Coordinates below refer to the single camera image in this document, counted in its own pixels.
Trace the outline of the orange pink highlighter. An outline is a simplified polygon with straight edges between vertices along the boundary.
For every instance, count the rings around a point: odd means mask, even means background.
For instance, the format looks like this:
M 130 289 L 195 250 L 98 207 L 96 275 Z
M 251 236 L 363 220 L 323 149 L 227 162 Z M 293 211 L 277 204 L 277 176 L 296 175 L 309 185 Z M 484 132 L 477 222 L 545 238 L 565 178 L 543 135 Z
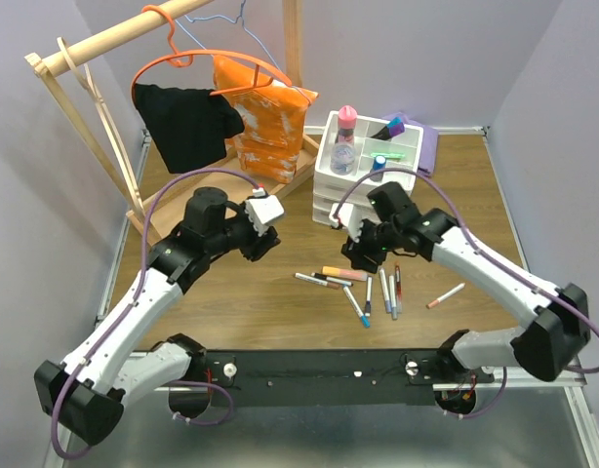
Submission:
M 321 273 L 328 277 L 336 277 L 348 281 L 366 282 L 368 278 L 368 274 L 364 271 L 343 269 L 332 266 L 323 266 Z

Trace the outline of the black tip white pen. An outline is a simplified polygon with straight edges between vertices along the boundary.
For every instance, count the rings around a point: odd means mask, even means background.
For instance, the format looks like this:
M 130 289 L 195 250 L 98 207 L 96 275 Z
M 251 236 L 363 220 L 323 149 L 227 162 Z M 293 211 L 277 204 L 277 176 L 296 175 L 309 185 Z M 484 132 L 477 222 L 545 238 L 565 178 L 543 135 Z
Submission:
M 311 273 L 311 276 L 314 278 L 317 278 L 319 280 L 327 281 L 329 283 L 338 284 L 341 286 L 353 287 L 353 282 L 346 280 L 346 279 L 332 277 L 332 276 L 328 276 L 328 275 L 324 275 L 324 274 L 316 273 L 316 272 Z

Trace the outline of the blue grey stamp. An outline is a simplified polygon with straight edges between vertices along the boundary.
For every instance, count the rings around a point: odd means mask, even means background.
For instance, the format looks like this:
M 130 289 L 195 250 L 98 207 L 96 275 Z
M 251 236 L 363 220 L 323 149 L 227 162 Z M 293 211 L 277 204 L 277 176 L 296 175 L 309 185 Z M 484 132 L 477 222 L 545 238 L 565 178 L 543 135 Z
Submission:
M 386 158 L 382 154 L 378 154 L 373 157 L 374 161 L 370 172 L 370 180 L 374 182 L 381 182 L 383 179 L 383 170 L 386 166 Z

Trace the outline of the green highlighter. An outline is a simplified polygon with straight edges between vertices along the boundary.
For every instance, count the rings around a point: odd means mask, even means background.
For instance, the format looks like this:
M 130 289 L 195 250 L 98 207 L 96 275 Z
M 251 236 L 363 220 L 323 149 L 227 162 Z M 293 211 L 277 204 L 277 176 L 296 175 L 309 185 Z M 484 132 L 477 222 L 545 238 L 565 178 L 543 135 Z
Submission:
M 407 156 L 404 153 L 372 152 L 371 157 L 372 158 L 382 157 L 385 160 L 401 161 L 401 160 L 405 160 Z

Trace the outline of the paper clip jar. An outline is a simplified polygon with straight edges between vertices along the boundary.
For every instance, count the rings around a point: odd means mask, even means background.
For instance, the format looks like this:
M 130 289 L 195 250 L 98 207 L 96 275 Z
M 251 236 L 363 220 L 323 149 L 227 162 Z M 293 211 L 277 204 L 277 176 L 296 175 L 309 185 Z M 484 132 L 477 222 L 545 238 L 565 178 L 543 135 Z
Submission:
M 348 142 L 338 142 L 332 149 L 330 170 L 336 175 L 349 175 L 352 172 L 355 159 L 354 146 Z

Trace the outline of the black purple highlighter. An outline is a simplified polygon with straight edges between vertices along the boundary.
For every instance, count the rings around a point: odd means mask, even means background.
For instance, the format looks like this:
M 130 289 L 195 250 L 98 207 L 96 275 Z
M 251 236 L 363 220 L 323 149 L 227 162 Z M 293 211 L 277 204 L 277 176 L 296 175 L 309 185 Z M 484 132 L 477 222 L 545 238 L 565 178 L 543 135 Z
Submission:
M 404 122 L 399 118 L 395 118 L 395 119 L 391 120 L 390 122 L 388 122 L 378 132 L 373 134 L 371 136 L 371 139 L 383 140 L 383 141 L 391 140 L 392 138 L 403 134 L 405 132 L 405 130 L 406 130 L 406 128 L 405 128 Z

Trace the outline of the black blue highlighter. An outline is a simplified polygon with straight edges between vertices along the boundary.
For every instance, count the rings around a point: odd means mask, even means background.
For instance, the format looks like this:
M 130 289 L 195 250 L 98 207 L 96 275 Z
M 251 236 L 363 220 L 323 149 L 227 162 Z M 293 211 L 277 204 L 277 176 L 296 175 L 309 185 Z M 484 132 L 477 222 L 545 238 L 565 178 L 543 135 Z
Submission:
M 403 128 L 404 122 L 400 116 L 395 116 L 391 120 L 388 121 L 388 123 L 385 125 L 385 127 L 387 129 Z

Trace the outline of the pink capped tube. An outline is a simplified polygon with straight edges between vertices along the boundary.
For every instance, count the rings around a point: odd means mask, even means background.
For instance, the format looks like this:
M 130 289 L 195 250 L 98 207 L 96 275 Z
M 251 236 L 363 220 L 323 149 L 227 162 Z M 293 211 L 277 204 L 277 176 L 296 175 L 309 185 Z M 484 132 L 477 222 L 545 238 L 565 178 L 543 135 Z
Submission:
M 335 143 L 354 144 L 357 111 L 351 105 L 344 105 L 338 111 L 338 129 Z

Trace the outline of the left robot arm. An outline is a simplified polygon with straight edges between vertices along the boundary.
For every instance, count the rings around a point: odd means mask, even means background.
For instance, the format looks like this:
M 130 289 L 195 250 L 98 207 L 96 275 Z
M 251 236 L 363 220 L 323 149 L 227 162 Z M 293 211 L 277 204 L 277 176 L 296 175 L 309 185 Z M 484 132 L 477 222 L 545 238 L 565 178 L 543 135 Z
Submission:
M 196 383 L 205 350 L 188 337 L 168 339 L 138 367 L 126 362 L 140 338 L 213 262 L 234 250 L 257 261 L 279 245 L 274 224 L 283 215 L 279 199 L 262 188 L 241 204 L 219 188 L 196 189 L 182 220 L 145 250 L 135 281 L 109 316 L 59 363 L 45 361 L 35 371 L 51 428 L 63 426 L 93 447 L 114 430 L 130 402 L 168 382 Z

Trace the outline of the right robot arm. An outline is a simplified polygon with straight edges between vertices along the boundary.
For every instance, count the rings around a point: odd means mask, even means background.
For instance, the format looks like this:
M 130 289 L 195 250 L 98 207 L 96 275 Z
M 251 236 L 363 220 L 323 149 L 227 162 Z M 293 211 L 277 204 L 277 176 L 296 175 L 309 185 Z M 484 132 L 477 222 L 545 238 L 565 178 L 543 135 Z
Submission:
M 341 252 L 352 268 L 375 273 L 390 253 L 418 255 L 461 275 L 517 322 L 499 331 L 455 332 L 437 351 L 436 369 L 443 379 L 456 382 L 484 367 L 520 367 L 553 381 L 588 343 L 587 295 L 579 286 L 560 288 L 528 273 L 465 233 L 441 209 L 421 213 L 396 182 L 375 188 L 368 199 L 377 221 L 364 218 L 350 203 L 335 204 L 330 212 L 331 224 L 348 234 Z

